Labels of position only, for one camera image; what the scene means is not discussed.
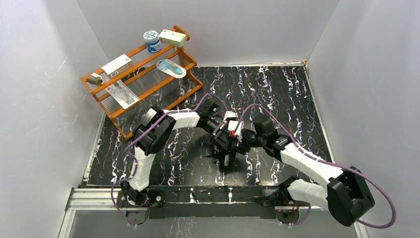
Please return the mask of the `black canvas sneaker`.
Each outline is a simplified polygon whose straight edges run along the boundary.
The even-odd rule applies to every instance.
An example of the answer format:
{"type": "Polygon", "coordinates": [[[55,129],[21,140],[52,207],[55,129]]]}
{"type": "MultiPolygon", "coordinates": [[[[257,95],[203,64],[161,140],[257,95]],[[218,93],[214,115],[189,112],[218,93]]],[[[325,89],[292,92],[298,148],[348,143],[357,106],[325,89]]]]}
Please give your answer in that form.
{"type": "Polygon", "coordinates": [[[233,171],[237,154],[238,152],[235,149],[231,149],[230,151],[221,151],[218,153],[218,167],[222,173],[229,173],[233,171]]]}

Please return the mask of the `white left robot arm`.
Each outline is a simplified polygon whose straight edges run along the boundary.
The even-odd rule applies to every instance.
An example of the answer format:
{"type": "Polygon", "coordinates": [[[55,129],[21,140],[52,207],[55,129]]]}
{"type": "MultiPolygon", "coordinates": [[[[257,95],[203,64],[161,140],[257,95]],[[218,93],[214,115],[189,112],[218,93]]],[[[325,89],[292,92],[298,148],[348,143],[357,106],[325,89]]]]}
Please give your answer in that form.
{"type": "Polygon", "coordinates": [[[217,122],[213,115],[218,110],[218,104],[206,100],[193,109],[161,110],[150,108],[142,117],[134,131],[133,166],[128,179],[120,182],[124,196],[135,206],[143,206],[148,200],[150,173],[155,156],[163,150],[174,130],[180,128],[201,128],[210,134],[215,147],[213,158],[220,164],[220,170],[228,171],[233,163],[240,132],[236,128],[240,125],[237,114],[226,111],[222,121],[217,122]]]}

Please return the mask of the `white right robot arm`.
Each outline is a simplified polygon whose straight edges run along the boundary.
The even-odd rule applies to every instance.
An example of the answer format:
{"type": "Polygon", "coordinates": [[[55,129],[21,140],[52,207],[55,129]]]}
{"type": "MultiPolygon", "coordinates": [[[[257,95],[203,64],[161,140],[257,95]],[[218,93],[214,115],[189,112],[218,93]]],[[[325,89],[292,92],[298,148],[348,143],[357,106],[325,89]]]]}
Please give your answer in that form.
{"type": "Polygon", "coordinates": [[[367,211],[375,206],[375,200],[366,181],[354,167],[350,171],[326,164],[326,161],[312,153],[304,153],[295,145],[291,137],[279,133],[272,120],[260,115],[254,121],[254,130],[245,129],[234,112],[226,112],[224,124],[229,139],[237,151],[249,152],[253,147],[264,151],[290,165],[311,179],[307,182],[291,176],[278,185],[272,193],[263,192],[254,201],[263,206],[292,205],[302,201],[327,210],[344,226],[351,226],[367,211]]]}

